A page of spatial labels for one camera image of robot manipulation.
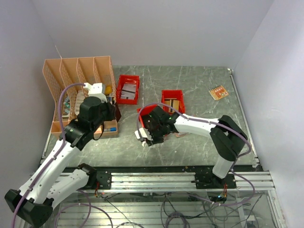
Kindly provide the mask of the gold cards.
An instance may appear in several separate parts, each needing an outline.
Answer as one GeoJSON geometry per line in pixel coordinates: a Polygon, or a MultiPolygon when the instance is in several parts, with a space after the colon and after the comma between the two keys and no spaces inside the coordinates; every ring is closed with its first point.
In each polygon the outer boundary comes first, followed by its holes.
{"type": "Polygon", "coordinates": [[[165,107],[165,111],[168,113],[174,113],[175,110],[179,110],[179,106],[180,106],[180,101],[177,99],[173,99],[173,98],[169,98],[169,99],[165,99],[164,103],[170,107],[165,107]]]}

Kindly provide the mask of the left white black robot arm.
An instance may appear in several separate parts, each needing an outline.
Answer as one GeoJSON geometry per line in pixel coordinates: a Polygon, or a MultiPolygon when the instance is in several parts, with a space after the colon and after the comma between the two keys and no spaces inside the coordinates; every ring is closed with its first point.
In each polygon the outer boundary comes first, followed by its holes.
{"type": "Polygon", "coordinates": [[[77,118],[70,121],[57,140],[52,152],[37,171],[18,190],[5,195],[11,211],[39,228],[50,218],[53,209],[77,189],[91,189],[97,182],[95,168],[82,163],[68,177],[57,182],[74,155],[94,139],[96,130],[106,121],[115,119],[116,108],[90,96],[80,105],[77,118]]]}

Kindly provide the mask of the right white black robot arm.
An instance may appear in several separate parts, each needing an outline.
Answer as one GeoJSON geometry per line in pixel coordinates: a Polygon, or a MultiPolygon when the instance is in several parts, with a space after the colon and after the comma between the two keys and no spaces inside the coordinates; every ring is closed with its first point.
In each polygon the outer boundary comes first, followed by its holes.
{"type": "Polygon", "coordinates": [[[221,118],[199,118],[173,112],[165,112],[156,106],[148,116],[152,119],[152,126],[147,129],[138,128],[137,138],[148,145],[162,143],[164,137],[170,133],[190,133],[208,137],[214,143],[218,152],[218,159],[213,166],[209,182],[215,188],[226,183],[226,176],[235,165],[244,146],[251,150],[247,135],[232,120],[230,116],[221,118]]]}

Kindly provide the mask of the brown leather card holder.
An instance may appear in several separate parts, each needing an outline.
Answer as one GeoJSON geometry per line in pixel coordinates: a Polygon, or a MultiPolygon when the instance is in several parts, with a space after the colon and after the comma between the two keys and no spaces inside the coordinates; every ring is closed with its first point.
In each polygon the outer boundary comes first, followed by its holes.
{"type": "Polygon", "coordinates": [[[168,135],[165,136],[165,139],[169,139],[169,138],[172,138],[173,136],[176,137],[176,138],[181,138],[181,137],[184,137],[186,135],[189,135],[190,133],[170,133],[168,135]]]}

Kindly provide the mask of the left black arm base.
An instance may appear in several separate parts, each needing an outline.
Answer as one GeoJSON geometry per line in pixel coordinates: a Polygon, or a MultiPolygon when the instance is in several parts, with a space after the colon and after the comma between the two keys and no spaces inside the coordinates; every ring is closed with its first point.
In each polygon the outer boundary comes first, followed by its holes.
{"type": "Polygon", "coordinates": [[[89,177],[86,184],[81,187],[82,190],[109,190],[111,188],[112,175],[107,170],[96,169],[85,163],[78,165],[77,168],[89,177]]]}

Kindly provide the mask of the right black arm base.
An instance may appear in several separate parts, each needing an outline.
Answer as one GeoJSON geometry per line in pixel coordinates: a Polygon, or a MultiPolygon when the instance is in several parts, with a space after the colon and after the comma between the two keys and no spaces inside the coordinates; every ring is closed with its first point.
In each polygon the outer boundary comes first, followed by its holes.
{"type": "Polygon", "coordinates": [[[221,179],[212,172],[199,172],[195,173],[194,180],[191,182],[195,183],[196,189],[224,189],[224,186],[227,186],[228,189],[235,189],[237,187],[233,174],[228,174],[221,179]]]}

